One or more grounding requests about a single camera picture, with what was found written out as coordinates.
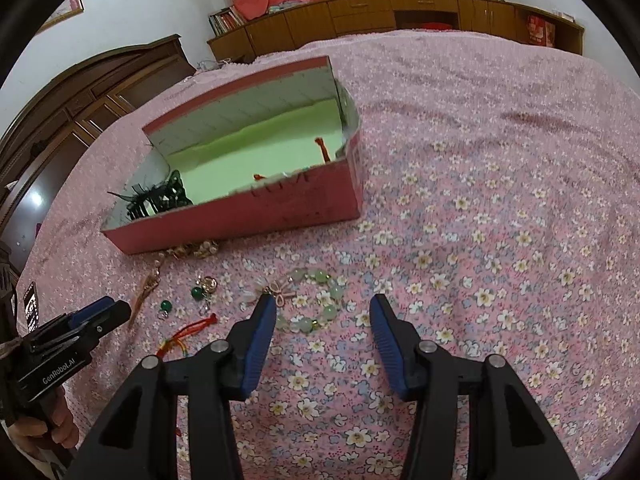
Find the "person's left hand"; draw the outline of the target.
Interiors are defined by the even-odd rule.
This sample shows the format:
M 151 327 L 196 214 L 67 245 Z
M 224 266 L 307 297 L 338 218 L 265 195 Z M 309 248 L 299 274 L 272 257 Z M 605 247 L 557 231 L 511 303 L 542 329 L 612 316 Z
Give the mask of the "person's left hand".
M 6 432 L 19 450 L 38 460 L 41 458 L 41 453 L 36 445 L 36 438 L 44 436 L 47 432 L 53 442 L 62 445 L 63 448 L 76 446 L 79 441 L 79 430 L 67 406 L 63 387 L 56 389 L 55 404 L 49 418 L 53 422 L 53 430 L 49 430 L 43 420 L 22 417 L 6 428 Z

